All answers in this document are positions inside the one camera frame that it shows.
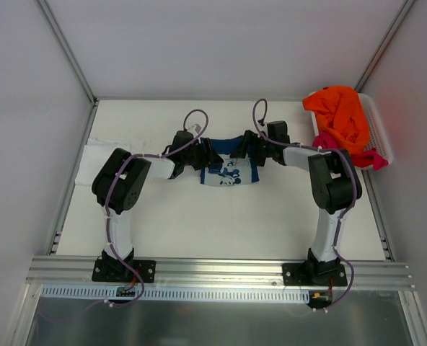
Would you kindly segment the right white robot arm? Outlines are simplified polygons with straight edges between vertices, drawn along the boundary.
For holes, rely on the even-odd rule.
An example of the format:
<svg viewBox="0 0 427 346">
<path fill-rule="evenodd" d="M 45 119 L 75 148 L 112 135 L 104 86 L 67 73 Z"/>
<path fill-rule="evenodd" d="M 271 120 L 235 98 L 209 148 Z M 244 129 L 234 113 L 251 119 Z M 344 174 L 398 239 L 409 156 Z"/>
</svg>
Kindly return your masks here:
<svg viewBox="0 0 427 346">
<path fill-rule="evenodd" d="M 356 170 L 345 149 L 322 149 L 292 143 L 284 121 L 256 126 L 257 132 L 247 130 L 232 158 L 250 157 L 258 166 L 266 159 L 309 173 L 312 197 L 319 208 L 317 231 L 308 250 L 307 259 L 293 276 L 306 276 L 314 285 L 330 279 L 340 262 L 338 239 L 343 232 L 345 217 L 362 195 Z"/>
</svg>

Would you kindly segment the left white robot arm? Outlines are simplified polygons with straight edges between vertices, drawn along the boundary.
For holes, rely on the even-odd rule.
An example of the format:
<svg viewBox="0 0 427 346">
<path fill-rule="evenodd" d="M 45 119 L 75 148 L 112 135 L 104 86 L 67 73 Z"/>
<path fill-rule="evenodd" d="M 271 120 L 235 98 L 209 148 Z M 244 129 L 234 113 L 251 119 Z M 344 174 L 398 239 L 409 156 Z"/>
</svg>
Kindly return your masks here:
<svg viewBox="0 0 427 346">
<path fill-rule="evenodd" d="M 129 211 L 137 203 L 150 174 L 174 179 L 186 166 L 201 170 L 223 162 L 210 139 L 202 139 L 188 130 L 176 132 L 172 143 L 160 155 L 115 149 L 92 183 L 92 193 L 105 214 L 106 245 L 99 272 L 108 271 L 118 281 L 132 276 L 134 248 Z"/>
</svg>

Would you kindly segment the blue t shirt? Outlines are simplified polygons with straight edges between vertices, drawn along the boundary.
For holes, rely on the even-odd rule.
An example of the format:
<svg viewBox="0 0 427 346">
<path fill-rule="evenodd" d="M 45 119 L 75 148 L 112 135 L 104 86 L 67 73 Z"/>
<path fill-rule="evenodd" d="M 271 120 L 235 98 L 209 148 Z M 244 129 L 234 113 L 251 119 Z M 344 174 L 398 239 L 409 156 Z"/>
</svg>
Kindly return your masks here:
<svg viewBox="0 0 427 346">
<path fill-rule="evenodd" d="M 223 159 L 223 162 L 201 170 L 200 183 L 202 185 L 232 187 L 255 184 L 260 181 L 257 165 L 248 154 L 243 159 L 230 157 L 242 139 L 243 136 L 230 139 L 211 139 L 213 150 Z"/>
</svg>

